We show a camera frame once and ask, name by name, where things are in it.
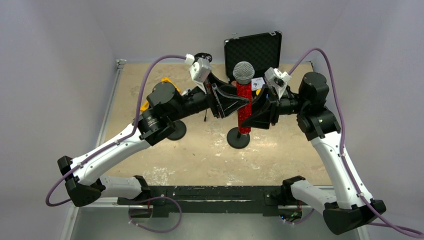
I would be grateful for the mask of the red glitter microphone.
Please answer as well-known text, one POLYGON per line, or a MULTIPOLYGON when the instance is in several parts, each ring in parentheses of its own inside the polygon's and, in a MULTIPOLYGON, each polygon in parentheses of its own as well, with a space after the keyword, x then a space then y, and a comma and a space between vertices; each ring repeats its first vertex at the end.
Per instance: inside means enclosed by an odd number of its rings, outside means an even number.
POLYGON ((237 111, 238 131, 242 135, 247 135, 251 132, 251 128, 243 127, 242 123, 252 115, 252 79, 255 70, 249 62, 241 61, 234 66, 232 74, 236 82, 237 95, 247 99, 247 105, 237 111))

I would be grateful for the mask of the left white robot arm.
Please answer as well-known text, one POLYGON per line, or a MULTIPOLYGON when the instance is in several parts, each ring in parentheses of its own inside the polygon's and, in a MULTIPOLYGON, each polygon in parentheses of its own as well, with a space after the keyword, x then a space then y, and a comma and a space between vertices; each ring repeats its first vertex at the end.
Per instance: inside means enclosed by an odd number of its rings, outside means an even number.
POLYGON ((147 96, 148 108, 115 137, 80 157, 61 157, 57 163, 64 176, 70 200, 77 207, 100 198, 118 197, 139 200, 149 190, 143 177, 113 177, 109 169, 128 157, 164 139, 177 141, 187 132, 183 118, 205 110, 225 118, 248 104, 236 88, 212 78, 206 90, 200 87, 180 94, 169 81, 157 83, 147 96))

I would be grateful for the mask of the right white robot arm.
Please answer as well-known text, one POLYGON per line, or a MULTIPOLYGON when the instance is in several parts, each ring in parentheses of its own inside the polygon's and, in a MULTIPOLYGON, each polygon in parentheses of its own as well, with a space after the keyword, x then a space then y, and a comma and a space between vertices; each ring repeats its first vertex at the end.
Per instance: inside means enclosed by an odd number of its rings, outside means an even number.
POLYGON ((342 129, 336 116, 326 107, 330 91, 326 78, 306 73, 298 93, 290 91, 286 72, 269 68, 264 85, 252 102, 252 114, 244 127, 268 129, 281 115, 296 115, 297 124, 321 158, 333 184, 334 194, 313 186, 302 176, 285 179, 272 198, 283 205, 308 204, 322 214, 329 230, 341 235, 371 223, 386 211, 382 200, 374 199, 363 185, 342 143, 342 129))

